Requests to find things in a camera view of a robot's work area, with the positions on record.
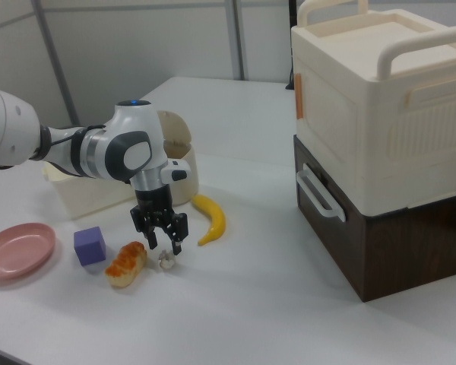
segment dark brown box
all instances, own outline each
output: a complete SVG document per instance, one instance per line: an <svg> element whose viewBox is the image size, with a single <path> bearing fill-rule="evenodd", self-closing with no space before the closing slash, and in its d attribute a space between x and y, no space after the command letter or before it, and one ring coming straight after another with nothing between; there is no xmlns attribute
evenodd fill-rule
<svg viewBox="0 0 456 365"><path fill-rule="evenodd" d="M294 151L296 172L307 164L344 210L345 222L323 217L297 185L300 210L362 301L456 275L456 197L366 217L296 136Z"/></svg>

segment bread roll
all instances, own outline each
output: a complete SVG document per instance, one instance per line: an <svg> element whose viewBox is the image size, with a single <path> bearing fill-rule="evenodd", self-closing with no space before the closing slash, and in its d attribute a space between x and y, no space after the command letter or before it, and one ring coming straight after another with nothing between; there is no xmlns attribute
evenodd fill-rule
<svg viewBox="0 0 456 365"><path fill-rule="evenodd" d="M114 287L130 285L147 261L147 251L140 242L130 242L120 249L111 265L106 268L105 276Z"/></svg>

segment pink plate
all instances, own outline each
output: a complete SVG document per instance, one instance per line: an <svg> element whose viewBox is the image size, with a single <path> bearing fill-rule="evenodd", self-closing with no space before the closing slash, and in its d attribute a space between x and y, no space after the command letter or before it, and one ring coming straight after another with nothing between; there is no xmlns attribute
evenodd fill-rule
<svg viewBox="0 0 456 365"><path fill-rule="evenodd" d="M54 230L41 223L19 224L0 232L0 279L16 278L43 264L55 245Z"/></svg>

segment toy banana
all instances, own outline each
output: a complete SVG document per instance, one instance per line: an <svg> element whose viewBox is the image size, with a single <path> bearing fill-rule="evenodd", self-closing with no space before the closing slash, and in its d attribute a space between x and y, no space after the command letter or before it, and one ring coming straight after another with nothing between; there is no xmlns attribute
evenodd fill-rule
<svg viewBox="0 0 456 365"><path fill-rule="evenodd" d="M207 196L197 194L192 197L192 204L202 213L211 218L211 225L204 237L198 241L199 246L220 238L226 228L225 214L220 206Z"/></svg>

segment white container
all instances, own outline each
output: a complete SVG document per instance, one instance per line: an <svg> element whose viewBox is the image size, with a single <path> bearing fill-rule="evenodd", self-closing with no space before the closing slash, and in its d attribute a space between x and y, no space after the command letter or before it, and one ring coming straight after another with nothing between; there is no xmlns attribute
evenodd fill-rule
<svg viewBox="0 0 456 365"><path fill-rule="evenodd" d="M135 199L134 190L124 182L66 175L49 162L44 163L43 175L53 184L71 219Z"/></svg>
<svg viewBox="0 0 456 365"><path fill-rule="evenodd" d="M292 29L297 136L366 216L456 195L456 27L368 11Z"/></svg>
<svg viewBox="0 0 456 365"><path fill-rule="evenodd" d="M177 114L160 110L158 115L167 157L186 160L191 167L189 179L170 184L173 205L184 204L198 192L199 185L191 133L184 120ZM44 163L43 175L54 185L72 219L135 199L135 191L129 184L116 180L66 175L48 162Z"/></svg>

